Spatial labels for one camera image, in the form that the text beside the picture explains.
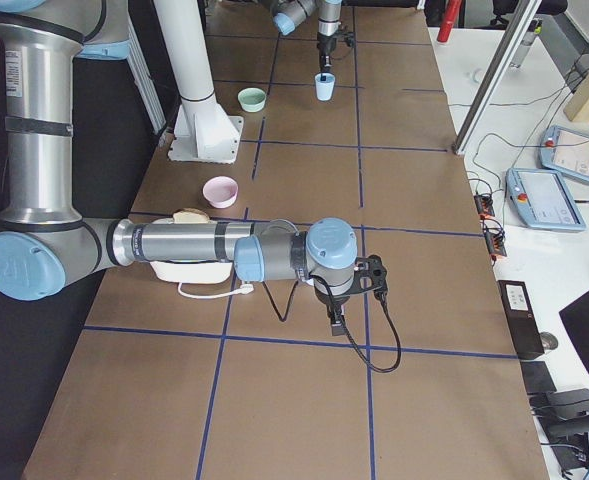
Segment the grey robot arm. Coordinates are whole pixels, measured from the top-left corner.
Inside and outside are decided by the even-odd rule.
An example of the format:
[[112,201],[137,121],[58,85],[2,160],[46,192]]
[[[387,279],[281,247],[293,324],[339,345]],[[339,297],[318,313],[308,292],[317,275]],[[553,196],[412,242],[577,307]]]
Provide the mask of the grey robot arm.
[[9,170],[0,292],[32,301],[114,266],[230,263],[242,282],[311,282],[333,333],[345,333],[343,307],[364,290],[365,261],[343,220],[306,231],[285,220],[136,224],[74,208],[73,62],[126,58],[128,19],[124,1],[0,1]]
[[332,70],[331,55],[340,36],[341,1],[335,0],[292,0],[259,1],[272,17],[281,35],[287,36],[295,31],[314,13],[318,14],[317,49],[322,80],[328,80]]

